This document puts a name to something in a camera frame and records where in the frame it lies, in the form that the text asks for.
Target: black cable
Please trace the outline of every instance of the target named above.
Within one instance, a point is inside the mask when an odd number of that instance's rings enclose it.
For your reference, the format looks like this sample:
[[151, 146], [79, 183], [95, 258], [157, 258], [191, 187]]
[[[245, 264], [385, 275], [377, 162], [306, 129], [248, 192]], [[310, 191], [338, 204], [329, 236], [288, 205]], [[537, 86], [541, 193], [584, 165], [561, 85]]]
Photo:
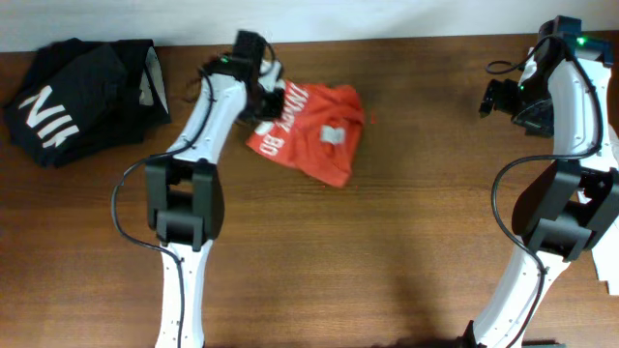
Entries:
[[278, 61], [278, 56], [275, 54], [275, 50], [273, 49], [271, 44], [267, 43], [266, 40], [264, 41], [264, 44], [266, 44], [267, 48], [269, 48], [269, 53], [271, 53], [271, 66], [269, 67], [269, 69], [267, 69], [266, 72], [261, 72], [260, 73], [260, 77], [266, 76], [269, 73], [271, 73], [273, 71], [273, 69], [275, 68], [275, 62]]
[[[505, 225], [505, 223], [501, 219], [501, 217], [499, 215], [498, 206], [497, 206], [497, 203], [496, 203], [496, 196], [497, 196], [497, 192], [498, 192], [498, 188], [499, 188], [499, 183], [501, 182], [501, 179], [503, 178], [505, 173], [507, 173], [510, 169], [514, 168], [515, 166], [517, 166], [519, 164], [526, 163], [526, 162], [529, 162], [529, 161], [534, 161], [534, 160], [582, 160], [582, 159], [586, 159], [588, 157], [591, 157], [591, 156], [595, 155], [596, 153], [598, 153], [602, 149], [603, 136], [604, 136], [604, 131], [603, 131], [604, 119], [603, 119], [603, 116], [602, 116], [602, 106], [600, 105], [600, 100], [598, 98], [598, 95], [596, 94], [596, 87], [593, 85], [593, 82], [591, 82], [591, 80], [589, 79], [589, 76], [587, 75], [587, 72], [584, 70], [584, 68], [582, 68], [582, 66], [580, 65], [580, 63], [576, 59], [575, 55], [572, 53], [572, 51], [567, 46], [567, 44], [563, 41], [563, 39], [561, 39], [559, 37], [555, 37], [555, 36], [546, 36], [546, 37], [542, 38], [538, 42], [538, 44], [535, 45], [535, 47], [531, 50], [531, 53], [529, 53], [529, 55], [522, 62], [520, 62], [519, 64], [512, 64], [512, 63], [505, 62], [505, 61], [496, 61], [496, 62], [492, 62], [492, 63], [488, 64], [486, 66], [486, 71], [488, 73], [490, 73], [490, 74], [502, 74], [502, 73], [510, 73], [510, 72], [513, 72], [513, 71], [515, 71], [517, 69], [520, 69], [520, 68], [524, 67], [526, 65], [527, 61], [531, 57], [533, 57], [535, 52], [542, 46], [542, 44], [546, 40], [555, 40], [555, 41], [557, 41], [557, 42], [559, 42], [561, 44], [561, 46], [562, 46], [562, 48], [564, 50], [564, 53], [566, 55], [566, 60], [574, 62], [574, 65], [575, 65], [576, 69], [578, 70], [578, 73], [584, 79], [584, 83], [586, 85], [586, 88], [588, 89], [586, 92], [589, 93], [591, 95], [591, 98], [593, 99], [593, 106], [594, 106], [595, 114], [596, 114], [596, 122], [598, 124], [598, 134], [597, 134], [597, 138], [596, 138], [596, 142], [595, 142], [594, 146], [591, 147], [589, 150], [587, 150], [586, 152], [584, 152], [582, 154], [575, 154], [575, 155], [540, 155], [540, 156], [530, 156], [530, 157], [525, 157], [525, 158], [522, 158], [522, 159], [516, 159], [516, 160], [512, 161], [511, 163], [509, 163], [508, 165], [506, 165], [505, 167], [503, 167], [503, 169], [501, 169], [499, 171], [499, 173], [496, 175], [496, 178], [494, 179], [494, 184], [492, 185], [492, 192], [491, 192], [491, 195], [490, 195], [490, 203], [492, 205], [492, 213], [494, 214], [494, 218], [496, 219], [496, 222], [498, 223], [498, 225], [501, 228], [501, 230], [503, 231], [503, 233], [505, 233], [505, 235], [515, 245], [517, 245], [519, 248], [524, 250], [527, 254], [529, 254], [535, 260], [535, 262], [537, 263], [538, 268], [540, 270], [540, 282], [538, 284], [538, 289], [537, 289], [537, 293], [536, 293], [535, 299], [533, 300], [533, 305], [531, 306], [531, 309], [529, 309], [529, 312], [528, 312], [526, 318], [524, 319], [524, 322], [522, 323], [522, 327], [520, 328], [520, 330], [518, 331], [518, 333], [516, 334], [514, 339], [507, 346], [507, 348], [510, 348], [510, 347], [514, 346], [514, 344], [516, 344], [516, 342], [522, 337], [522, 335], [524, 334], [524, 331], [526, 330], [527, 326], [529, 325], [529, 322], [531, 321], [531, 318], [533, 317], [533, 314], [535, 313], [535, 309], [538, 306], [538, 304], [539, 304], [539, 302], [540, 302], [540, 300], [542, 298], [542, 294], [544, 293], [544, 283], [545, 283], [545, 276], [547, 274], [547, 269], [545, 268], [544, 262], [542, 262], [542, 259], [540, 259], [540, 257], [534, 251], [529, 249], [523, 242], [521, 242], [518, 238], [516, 238], [516, 236], [510, 231], [510, 229]], [[500, 71], [500, 72], [491, 71], [489, 68], [491, 66], [493, 66], [493, 65], [496, 65], [496, 64], [508, 64], [508, 65], [511, 65], [511, 67], [509, 69], [507, 69], [507, 70]]]
[[120, 221], [118, 219], [118, 213], [116, 211], [116, 200], [117, 200], [117, 196], [118, 196], [118, 190], [120, 189], [121, 186], [123, 186], [125, 184], [125, 180], [127, 180], [127, 178], [129, 177], [129, 175], [134, 172], [139, 166], [141, 166], [142, 164], [146, 164], [148, 162], [151, 162], [153, 160], [161, 160], [161, 159], [166, 159], [166, 158], [170, 158], [174, 155], [178, 155], [181, 154], [185, 151], [187, 151], [191, 146], [193, 146], [193, 144], [197, 141], [197, 139], [199, 138], [200, 134], [202, 134], [202, 131], [204, 130], [204, 127], [206, 127], [206, 122], [209, 119], [209, 116], [211, 116], [211, 111], [213, 109], [213, 103], [215, 102], [213, 93], [214, 93], [214, 89], [213, 89], [213, 84], [211, 83], [211, 79], [210, 77], [204, 73], [201, 72], [202, 77], [204, 77], [204, 79], [206, 80], [206, 84], [209, 87], [209, 106], [208, 109], [206, 111], [206, 116], [204, 117], [204, 120], [202, 121], [202, 124], [200, 125], [200, 128], [198, 130], [198, 132], [195, 134], [195, 136], [193, 137], [193, 139], [187, 141], [187, 143], [180, 149], [177, 150], [173, 150], [167, 153], [163, 153], [163, 154], [157, 154], [157, 155], [152, 155], [148, 158], [145, 159], [141, 159], [139, 161], [137, 161], [136, 163], [132, 164], [126, 171], [125, 173], [123, 173], [123, 178], [121, 179], [120, 183], [118, 185], [116, 185], [114, 187], [114, 190], [112, 191], [112, 196], [111, 196], [111, 214], [112, 214], [112, 221], [114, 222], [114, 226], [116, 227], [116, 230], [121, 234], [121, 236], [123, 236], [124, 238], [126, 238], [127, 240], [129, 240], [131, 243], [136, 244], [140, 247], [146, 247], [148, 249], [154, 250], [154, 251], [158, 251], [158, 252], [162, 252], [166, 255], [168, 255], [169, 257], [172, 258], [172, 260], [174, 260], [174, 263], [176, 264], [176, 271], [178, 272], [178, 281], [179, 281], [179, 285], [180, 285], [180, 291], [181, 291], [181, 318], [179, 320], [179, 326], [178, 326], [178, 338], [177, 338], [177, 343], [178, 343], [178, 348], [181, 348], [181, 342], [182, 342], [182, 337], [183, 337], [183, 321], [185, 319], [185, 284], [183, 281], [183, 266], [182, 263], [184, 260], [179, 259], [178, 256], [176, 256], [174, 253], [172, 253], [169, 250], [166, 250], [160, 246], [154, 246], [152, 244], [148, 244], [146, 242], [142, 242], [132, 236], [130, 236], [129, 234], [127, 234], [127, 232], [125, 232], [125, 230], [123, 229], [123, 227], [120, 225]]

